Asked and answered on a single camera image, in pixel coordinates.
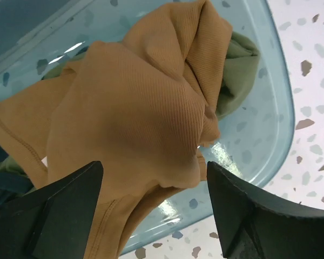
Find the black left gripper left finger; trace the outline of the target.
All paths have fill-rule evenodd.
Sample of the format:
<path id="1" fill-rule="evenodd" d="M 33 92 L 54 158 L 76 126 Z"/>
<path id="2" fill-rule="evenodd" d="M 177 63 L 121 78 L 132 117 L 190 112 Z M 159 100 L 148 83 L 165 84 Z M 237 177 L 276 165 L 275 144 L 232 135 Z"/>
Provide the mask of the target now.
<path id="1" fill-rule="evenodd" d="M 94 161 L 0 205 L 0 259 L 83 258 L 102 178 Z"/>

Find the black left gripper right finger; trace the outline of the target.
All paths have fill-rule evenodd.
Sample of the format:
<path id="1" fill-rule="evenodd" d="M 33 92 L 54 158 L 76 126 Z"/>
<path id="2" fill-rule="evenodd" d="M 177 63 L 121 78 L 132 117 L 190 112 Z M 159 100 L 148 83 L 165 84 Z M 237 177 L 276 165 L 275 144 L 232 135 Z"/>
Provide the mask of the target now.
<path id="1" fill-rule="evenodd" d="M 223 258 L 324 259 L 324 210 L 273 195 L 215 162 L 207 185 Z"/>

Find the tan ribbed tank top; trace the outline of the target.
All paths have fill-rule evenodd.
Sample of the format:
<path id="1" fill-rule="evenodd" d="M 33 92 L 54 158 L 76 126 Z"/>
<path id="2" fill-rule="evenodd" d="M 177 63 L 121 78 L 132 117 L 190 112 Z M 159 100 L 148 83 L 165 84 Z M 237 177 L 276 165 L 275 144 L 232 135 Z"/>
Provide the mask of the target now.
<path id="1" fill-rule="evenodd" d="M 231 35 L 210 1 L 167 3 L 0 102 L 0 146 L 36 188 L 102 163 L 85 258 L 117 258 L 155 207 L 206 179 Z"/>

